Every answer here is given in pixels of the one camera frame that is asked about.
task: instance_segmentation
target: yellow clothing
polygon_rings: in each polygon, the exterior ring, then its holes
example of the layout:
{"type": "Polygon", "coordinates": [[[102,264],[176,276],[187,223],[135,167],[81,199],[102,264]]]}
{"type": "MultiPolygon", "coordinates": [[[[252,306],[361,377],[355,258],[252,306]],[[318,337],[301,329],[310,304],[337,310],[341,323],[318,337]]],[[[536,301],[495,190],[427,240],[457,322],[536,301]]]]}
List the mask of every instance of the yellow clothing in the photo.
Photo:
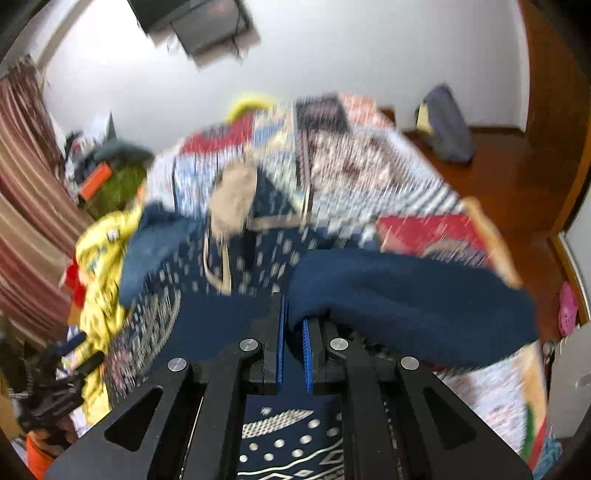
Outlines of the yellow clothing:
{"type": "MultiPolygon", "coordinates": [[[[80,330],[86,332],[87,341],[77,350],[77,362],[97,350],[106,353],[113,335],[123,327],[127,312],[119,305],[119,282],[125,245],[136,231],[141,214],[141,207],[110,213],[78,239],[76,261],[89,283],[80,314],[80,330]]],[[[98,369],[87,377],[82,397],[89,424],[94,425],[109,413],[109,398],[98,369]]]]}

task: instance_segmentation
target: orange object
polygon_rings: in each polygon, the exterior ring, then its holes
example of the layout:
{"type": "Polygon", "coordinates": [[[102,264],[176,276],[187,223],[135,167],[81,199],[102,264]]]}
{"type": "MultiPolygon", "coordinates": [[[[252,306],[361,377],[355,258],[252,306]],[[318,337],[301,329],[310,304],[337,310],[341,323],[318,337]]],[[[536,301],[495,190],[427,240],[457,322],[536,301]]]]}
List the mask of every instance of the orange object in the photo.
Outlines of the orange object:
{"type": "Polygon", "coordinates": [[[107,163],[99,164],[82,184],[80,196],[86,201],[90,200],[111,175],[113,175],[113,171],[107,163]]]}
{"type": "Polygon", "coordinates": [[[41,451],[29,435],[27,435],[25,445],[27,447],[27,464],[29,470],[37,480],[43,480],[54,458],[41,451]]]}

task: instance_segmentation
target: gray bag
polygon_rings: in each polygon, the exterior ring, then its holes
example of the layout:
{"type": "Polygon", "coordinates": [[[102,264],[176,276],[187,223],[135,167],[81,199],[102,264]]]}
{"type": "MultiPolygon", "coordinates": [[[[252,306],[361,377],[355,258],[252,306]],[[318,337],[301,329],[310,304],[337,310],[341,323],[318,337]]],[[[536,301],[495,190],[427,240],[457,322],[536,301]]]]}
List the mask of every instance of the gray bag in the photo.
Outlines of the gray bag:
{"type": "Polygon", "coordinates": [[[417,129],[421,131],[435,155],[450,163],[468,163],[476,151],[472,133],[453,98],[450,88],[442,83],[431,90],[416,112],[417,129]],[[427,106],[429,133],[419,128],[420,110],[427,106]]]}

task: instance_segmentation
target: navy blue cloth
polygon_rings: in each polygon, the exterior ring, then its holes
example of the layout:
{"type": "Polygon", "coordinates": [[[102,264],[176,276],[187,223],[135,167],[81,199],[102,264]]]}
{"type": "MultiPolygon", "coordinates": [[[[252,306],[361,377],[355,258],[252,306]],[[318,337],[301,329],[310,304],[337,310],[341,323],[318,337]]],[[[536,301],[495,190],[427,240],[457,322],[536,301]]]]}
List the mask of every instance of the navy blue cloth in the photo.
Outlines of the navy blue cloth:
{"type": "Polygon", "coordinates": [[[484,367],[538,339],[525,290],[484,268],[365,250],[310,252],[290,289],[289,325],[331,317],[401,355],[484,367]]]}
{"type": "Polygon", "coordinates": [[[130,307],[144,288],[146,275],[155,271],[166,256],[178,248],[198,223],[161,203],[146,205],[138,229],[129,239],[119,282],[119,303],[130,307]]]}

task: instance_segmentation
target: dark blue towel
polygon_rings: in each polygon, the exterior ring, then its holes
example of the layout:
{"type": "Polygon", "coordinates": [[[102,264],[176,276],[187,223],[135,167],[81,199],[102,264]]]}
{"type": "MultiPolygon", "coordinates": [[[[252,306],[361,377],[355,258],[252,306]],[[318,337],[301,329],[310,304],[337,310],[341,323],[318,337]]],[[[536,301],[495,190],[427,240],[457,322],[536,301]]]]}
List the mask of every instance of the dark blue towel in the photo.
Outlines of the dark blue towel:
{"type": "Polygon", "coordinates": [[[295,270],[290,328],[330,312],[369,342],[436,365],[484,367],[538,338],[525,290],[484,268],[365,250],[318,250],[295,270]]]}

